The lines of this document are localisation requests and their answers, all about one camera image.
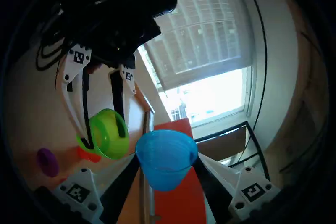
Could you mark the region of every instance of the window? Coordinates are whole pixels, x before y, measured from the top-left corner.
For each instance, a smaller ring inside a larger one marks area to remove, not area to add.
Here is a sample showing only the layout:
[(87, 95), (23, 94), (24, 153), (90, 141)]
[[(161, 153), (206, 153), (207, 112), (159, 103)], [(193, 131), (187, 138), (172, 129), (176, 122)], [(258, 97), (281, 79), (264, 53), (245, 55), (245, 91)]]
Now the window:
[(174, 121), (181, 119), (181, 115), (180, 115), (180, 110), (179, 109), (172, 110), (171, 111), (171, 115), (172, 115)]
[(247, 113), (254, 37), (243, 0), (178, 0), (139, 53), (171, 120)]
[(196, 127), (247, 110), (247, 71), (237, 69), (161, 91), (159, 95), (172, 120), (188, 118)]

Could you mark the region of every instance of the cup rim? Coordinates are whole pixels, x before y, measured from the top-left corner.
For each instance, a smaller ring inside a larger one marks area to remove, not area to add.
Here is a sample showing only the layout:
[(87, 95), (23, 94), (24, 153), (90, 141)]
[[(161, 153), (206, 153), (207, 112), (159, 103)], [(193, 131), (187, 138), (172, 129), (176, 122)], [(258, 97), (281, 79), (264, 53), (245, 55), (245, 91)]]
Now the cup rim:
[[(176, 171), (164, 171), (164, 170), (159, 170), (159, 169), (157, 169), (157, 168), (152, 167), (152, 165), (150, 165), (150, 164), (147, 163), (146, 161), (142, 160), (142, 159), (138, 156), (138, 143), (141, 141), (141, 139), (142, 139), (145, 135), (147, 135), (147, 134), (151, 134), (151, 133), (158, 132), (158, 131), (166, 131), (166, 132), (173, 132), (173, 133), (182, 134), (182, 135), (184, 135), (184, 136), (189, 137), (190, 139), (192, 139), (192, 140), (194, 141), (194, 144), (195, 144), (195, 147), (196, 147), (196, 154), (194, 155), (194, 159), (193, 159), (193, 161), (191, 162), (191, 164), (190, 164), (189, 166), (183, 167), (183, 168), (181, 168), (181, 169), (179, 169), (179, 170), (176, 170)], [(156, 170), (156, 171), (159, 171), (159, 172), (163, 172), (163, 173), (176, 173), (176, 172), (181, 172), (181, 171), (183, 171), (183, 170), (185, 170), (185, 169), (188, 169), (188, 168), (190, 168), (190, 167), (193, 166), (193, 164), (195, 163), (195, 161), (196, 161), (196, 159), (197, 159), (197, 157), (198, 157), (198, 146), (197, 146), (197, 144), (196, 144), (196, 142), (195, 142), (195, 140), (194, 140), (193, 138), (191, 138), (190, 136), (188, 136), (187, 134), (185, 134), (185, 133), (183, 133), (183, 132), (181, 132), (181, 131), (177, 131), (177, 130), (173, 130), (173, 129), (157, 129), (157, 130), (150, 131), (150, 132), (148, 132), (148, 133), (146, 133), (146, 134), (144, 134), (144, 135), (141, 136), (141, 138), (140, 138), (140, 139), (137, 141), (137, 143), (136, 143), (136, 146), (135, 146), (135, 154), (136, 154), (136, 156), (138, 157), (138, 160), (139, 160), (140, 164), (141, 164), (141, 163), (144, 163), (144, 164), (148, 165), (150, 168), (152, 168), (152, 169), (154, 169), (154, 170)]]

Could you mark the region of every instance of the white wall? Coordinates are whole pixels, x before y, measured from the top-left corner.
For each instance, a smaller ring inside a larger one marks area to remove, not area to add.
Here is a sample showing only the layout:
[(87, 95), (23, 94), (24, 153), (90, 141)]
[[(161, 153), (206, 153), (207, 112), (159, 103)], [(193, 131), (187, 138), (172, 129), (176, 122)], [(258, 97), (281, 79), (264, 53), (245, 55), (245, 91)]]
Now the white wall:
[[(251, 116), (248, 118), (253, 127), (263, 91), (265, 49), (255, 3), (253, 0), (245, 2), (251, 14), (256, 42), (253, 65), (255, 98)], [(306, 48), (301, 48), (299, 52), (296, 26), (286, 0), (257, 0), (257, 3), (265, 25), (268, 51), (265, 94), (255, 128), (255, 135), (264, 150), (279, 133), (285, 118), (291, 117), (297, 109), (299, 103), (297, 97), (300, 96), (300, 91), (302, 92), (302, 88), (298, 90), (297, 87), (305, 82), (305, 78), (299, 74), (299, 53), (304, 53)], [(253, 154), (252, 152), (255, 152), (253, 148), (251, 151), (247, 149), (244, 156)]]
[(170, 122), (171, 120), (165, 107), (163, 106), (162, 100), (159, 97), (158, 90), (156, 89), (143, 60), (137, 51), (135, 52), (135, 56), (135, 81), (155, 111), (154, 125)]

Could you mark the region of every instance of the wooden table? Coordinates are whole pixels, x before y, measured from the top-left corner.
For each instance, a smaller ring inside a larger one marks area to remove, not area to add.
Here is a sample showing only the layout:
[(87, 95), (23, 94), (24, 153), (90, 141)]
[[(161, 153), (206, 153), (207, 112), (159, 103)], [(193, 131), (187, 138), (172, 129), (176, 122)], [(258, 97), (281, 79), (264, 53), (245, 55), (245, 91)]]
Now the wooden table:
[[(49, 189), (60, 184), (61, 179), (88, 167), (93, 172), (113, 164), (115, 161), (102, 158), (99, 163), (81, 160), (77, 154), (76, 133), (66, 115), (58, 93), (54, 89), (56, 66), (45, 72), (35, 69), (37, 48), (27, 52), (8, 75), (5, 92), (5, 125), (7, 139), (11, 147), (14, 163), (28, 187), (32, 190), (39, 186)], [(102, 66), (90, 75), (88, 91), (89, 117), (104, 108), (113, 109), (112, 92), (108, 81), (108, 69)], [(135, 144), (144, 131), (145, 112), (150, 112), (146, 97), (136, 87), (133, 96), (124, 91), (125, 122), (130, 134), (128, 154), (135, 151)], [(153, 120), (147, 121), (147, 128)], [(45, 176), (36, 163), (36, 153), (40, 148), (51, 150), (60, 166), (58, 176)], [(118, 223), (140, 223), (138, 172), (130, 189)]]

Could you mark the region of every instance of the green plastic cup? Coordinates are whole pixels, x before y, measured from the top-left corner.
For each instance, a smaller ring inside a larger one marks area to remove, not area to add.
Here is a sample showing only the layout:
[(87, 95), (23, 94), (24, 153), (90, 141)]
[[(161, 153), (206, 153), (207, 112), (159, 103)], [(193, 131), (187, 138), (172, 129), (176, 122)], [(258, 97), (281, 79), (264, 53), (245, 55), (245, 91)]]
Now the green plastic cup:
[(123, 118), (112, 109), (103, 109), (89, 119), (94, 149), (88, 149), (77, 135), (79, 146), (110, 159), (120, 159), (129, 150), (129, 133)]

